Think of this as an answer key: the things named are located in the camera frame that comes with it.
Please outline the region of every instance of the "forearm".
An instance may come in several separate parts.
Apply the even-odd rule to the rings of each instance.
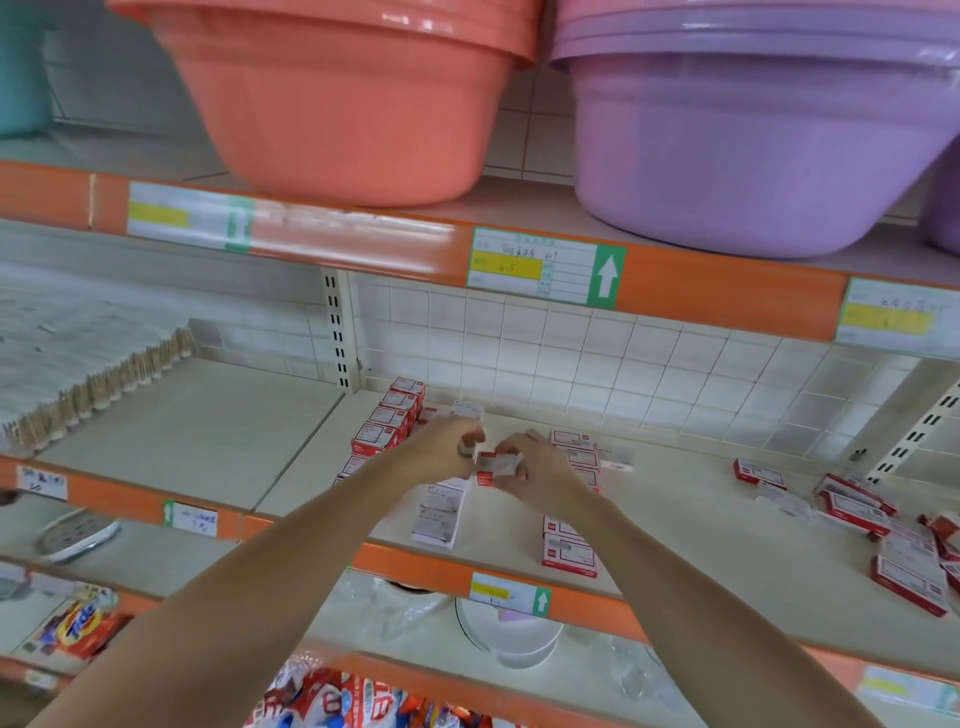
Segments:
[[[238,546],[151,613],[36,728],[243,723],[377,522],[414,483],[389,456]]]
[[[591,497],[572,525],[610,572],[670,675],[710,728],[880,728],[796,642]]]

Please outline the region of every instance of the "left hand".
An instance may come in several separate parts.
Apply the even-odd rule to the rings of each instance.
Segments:
[[[479,420],[467,417],[435,417],[417,434],[387,450],[374,460],[388,460],[400,469],[411,485],[439,483],[450,477],[468,478],[475,465],[458,452],[460,443],[473,448],[487,440]]]

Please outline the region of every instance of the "right hand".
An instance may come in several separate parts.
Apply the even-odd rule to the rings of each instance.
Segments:
[[[538,513],[570,523],[593,496],[563,454],[534,429],[511,435],[496,451],[519,453],[523,459],[516,476],[494,478],[493,485]]]

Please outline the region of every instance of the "white arrow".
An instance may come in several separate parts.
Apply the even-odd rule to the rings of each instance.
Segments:
[[[610,297],[610,287],[613,285],[613,279],[619,278],[620,274],[616,271],[616,263],[613,262],[613,256],[607,258],[607,262],[600,269],[600,298],[608,299]]]

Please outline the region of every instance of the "price label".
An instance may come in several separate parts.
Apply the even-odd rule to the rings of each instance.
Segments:
[[[56,675],[51,675],[49,672],[44,672],[43,670],[28,669],[23,674],[23,682],[32,688],[51,691],[57,686],[60,679]]]
[[[201,536],[217,537],[217,512],[195,505],[167,500],[163,503],[163,525],[181,531],[199,533]]]
[[[835,341],[889,352],[960,358],[960,292],[852,279]]]
[[[256,203],[248,197],[130,183],[127,234],[231,253],[250,250]]]
[[[470,580],[468,598],[534,617],[545,618],[550,610],[550,590],[546,587],[501,579],[479,571],[475,571]]]
[[[467,285],[613,308],[627,248],[475,228]]]
[[[858,695],[960,717],[960,691],[955,687],[885,667],[867,667],[856,692]]]
[[[66,475],[42,471],[29,465],[16,466],[16,488],[57,500],[66,500],[67,497]]]

